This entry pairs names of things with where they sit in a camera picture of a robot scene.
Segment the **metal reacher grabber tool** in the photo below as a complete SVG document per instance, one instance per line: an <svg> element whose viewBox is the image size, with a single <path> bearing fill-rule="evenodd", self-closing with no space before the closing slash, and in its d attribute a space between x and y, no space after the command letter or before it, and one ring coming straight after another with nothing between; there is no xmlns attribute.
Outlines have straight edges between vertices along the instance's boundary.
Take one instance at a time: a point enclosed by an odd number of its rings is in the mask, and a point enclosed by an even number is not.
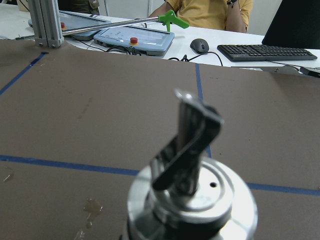
<svg viewBox="0 0 320 240"><path fill-rule="evenodd" d="M132 19L132 20L125 20L125 21L118 21L118 22L111 22L111 23L104 23L99 25L92 25L92 26L85 26L85 27L78 27L78 28L72 28L67 30L61 30L62 36L68 36L72 34L79 34L79 33L85 33L95 30L103 30L103 29L110 29L110 28L116 28L116 27L126 27L131 26L135 24L145 24L149 22L156 22L161 23L163 26L166 26L166 30L169 32L171 30L171 23L186 29L190 25L182 20L181 18L177 17L175 12L173 10L167 11L163 15L155 16L155 17L147 17L147 18L141 18L141 19Z"/></svg>

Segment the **black computer keyboard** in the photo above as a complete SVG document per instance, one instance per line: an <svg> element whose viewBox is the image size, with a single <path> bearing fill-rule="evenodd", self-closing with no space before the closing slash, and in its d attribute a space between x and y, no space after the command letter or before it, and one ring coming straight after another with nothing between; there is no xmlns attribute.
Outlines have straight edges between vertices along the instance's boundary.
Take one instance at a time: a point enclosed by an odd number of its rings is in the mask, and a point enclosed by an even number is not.
<svg viewBox="0 0 320 240"><path fill-rule="evenodd" d="M318 57L303 48L269 46L263 44L221 44L217 49L231 62L307 61Z"/></svg>

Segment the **glass sauce bottle metal spout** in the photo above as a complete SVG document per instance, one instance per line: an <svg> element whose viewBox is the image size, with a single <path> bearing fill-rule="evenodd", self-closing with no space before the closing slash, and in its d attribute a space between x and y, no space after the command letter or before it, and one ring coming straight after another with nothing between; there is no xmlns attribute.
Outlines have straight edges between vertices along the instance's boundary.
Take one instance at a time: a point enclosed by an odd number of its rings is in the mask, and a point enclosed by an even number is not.
<svg viewBox="0 0 320 240"><path fill-rule="evenodd" d="M255 198L228 166L203 156L220 133L217 111L176 89L178 132L134 179L123 240L252 240Z"/></svg>

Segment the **blue teach pendant tablet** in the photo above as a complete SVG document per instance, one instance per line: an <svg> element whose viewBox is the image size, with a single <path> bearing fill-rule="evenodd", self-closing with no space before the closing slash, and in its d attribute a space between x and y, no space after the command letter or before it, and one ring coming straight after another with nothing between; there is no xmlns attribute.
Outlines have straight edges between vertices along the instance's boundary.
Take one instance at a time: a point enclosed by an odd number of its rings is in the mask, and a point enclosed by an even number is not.
<svg viewBox="0 0 320 240"><path fill-rule="evenodd" d="M125 47L147 56L162 57L170 48L175 34L168 31L137 26L107 28L93 36L96 44L104 47Z"/></svg>

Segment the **black computer mouse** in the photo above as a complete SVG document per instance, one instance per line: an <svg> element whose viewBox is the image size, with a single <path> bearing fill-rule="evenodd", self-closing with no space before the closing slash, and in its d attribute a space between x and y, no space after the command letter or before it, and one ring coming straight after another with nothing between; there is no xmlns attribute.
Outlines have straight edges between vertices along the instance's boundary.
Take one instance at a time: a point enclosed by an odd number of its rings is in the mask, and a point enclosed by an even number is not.
<svg viewBox="0 0 320 240"><path fill-rule="evenodd" d="M197 54L208 53L210 50L208 42L202 38L192 40L190 48Z"/></svg>

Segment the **aluminium frame post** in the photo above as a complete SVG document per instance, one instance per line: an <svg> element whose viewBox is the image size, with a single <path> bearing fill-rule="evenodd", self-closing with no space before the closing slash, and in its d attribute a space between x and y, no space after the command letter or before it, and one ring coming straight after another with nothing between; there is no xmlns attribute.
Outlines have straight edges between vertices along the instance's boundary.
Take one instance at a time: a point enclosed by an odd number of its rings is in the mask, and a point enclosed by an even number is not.
<svg viewBox="0 0 320 240"><path fill-rule="evenodd" d="M28 0L35 44L39 47L59 48L63 42L57 0Z"/></svg>

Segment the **person in yellow shirt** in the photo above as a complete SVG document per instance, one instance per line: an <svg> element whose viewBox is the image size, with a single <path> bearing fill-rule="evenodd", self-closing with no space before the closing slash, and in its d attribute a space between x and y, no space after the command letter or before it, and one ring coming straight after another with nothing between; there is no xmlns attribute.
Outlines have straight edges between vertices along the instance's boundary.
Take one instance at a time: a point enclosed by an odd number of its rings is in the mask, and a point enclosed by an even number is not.
<svg viewBox="0 0 320 240"><path fill-rule="evenodd" d="M253 0L165 0L150 16L173 10L192 27L246 33Z"/></svg>

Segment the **black computer monitor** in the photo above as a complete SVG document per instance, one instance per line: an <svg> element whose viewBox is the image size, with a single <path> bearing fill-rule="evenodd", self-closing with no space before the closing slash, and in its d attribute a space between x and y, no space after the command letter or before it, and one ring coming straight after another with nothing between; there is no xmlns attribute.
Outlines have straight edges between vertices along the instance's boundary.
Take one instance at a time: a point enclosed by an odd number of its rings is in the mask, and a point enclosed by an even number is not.
<svg viewBox="0 0 320 240"><path fill-rule="evenodd" d="M262 44L318 50L320 48L320 1L283 0Z"/></svg>

